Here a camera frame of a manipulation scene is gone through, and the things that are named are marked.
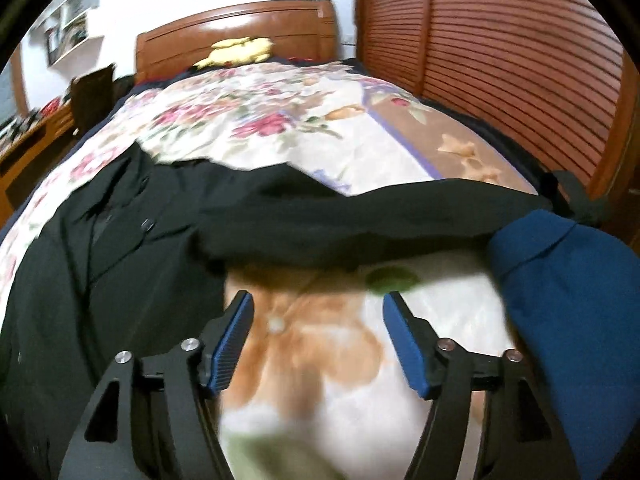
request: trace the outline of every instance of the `floral bedspread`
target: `floral bedspread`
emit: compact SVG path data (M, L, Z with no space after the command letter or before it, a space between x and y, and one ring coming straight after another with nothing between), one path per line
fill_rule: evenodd
M159 162L288 162L346 195L452 177L534 192L462 124L339 63L204 73L130 98L43 181L0 246L0 322L15 270L43 225L132 142ZM238 479L404 477L430 404L406 385L386 334L388 290L403 291L415 314L470 351L501 354L513 345L474 253L351 274L249 266L231 269L227 281L230 297L246 288L256 305L221 404L220 437ZM472 477L481 404L475 396L459 478Z

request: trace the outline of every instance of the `blue cloth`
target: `blue cloth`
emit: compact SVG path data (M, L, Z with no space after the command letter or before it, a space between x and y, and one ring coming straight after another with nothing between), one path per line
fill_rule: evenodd
M620 240L542 210L498 231L488 253L580 476L596 480L640 418L640 259Z

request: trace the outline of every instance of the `louvered wardrobe door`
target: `louvered wardrobe door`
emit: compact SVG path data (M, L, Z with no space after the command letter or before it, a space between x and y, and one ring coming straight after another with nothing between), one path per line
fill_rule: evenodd
M589 181L616 111L623 49L587 0L431 0L428 35L425 97Z
M373 76L413 92L424 69L423 21L428 0L362 0L361 59Z

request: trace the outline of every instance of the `blue gripper pad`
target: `blue gripper pad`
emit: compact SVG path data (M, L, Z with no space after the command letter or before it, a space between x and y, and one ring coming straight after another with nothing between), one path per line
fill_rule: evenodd
M213 394L217 395L228 388L253 322L254 299L247 293L211 356L211 379L208 387Z
M409 386L421 398L427 399L430 385L426 376L425 356L409 326L414 315L398 292L385 294L382 316Z

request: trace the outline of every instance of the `bed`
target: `bed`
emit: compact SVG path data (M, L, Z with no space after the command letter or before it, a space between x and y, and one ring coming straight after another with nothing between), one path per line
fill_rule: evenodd
M215 41L242 36L270 37L283 62L184 73ZM243 170L287 162L346 195L457 177L536 193L464 124L336 57L328 0L225 7L141 34L139 85L43 181L0 246L2 316L31 241L132 142L158 162L208 158ZM265 471L256 450L269 449L302 461L313 478L403 478L430 404L405 383L382 319L385 292L400 290L414 314L469 351L515 346L474 251L353 272L230 267L227 297L239 288L254 295L257 322L220 406L219 434L236 474ZM481 422L477 394L460 479L473 475Z

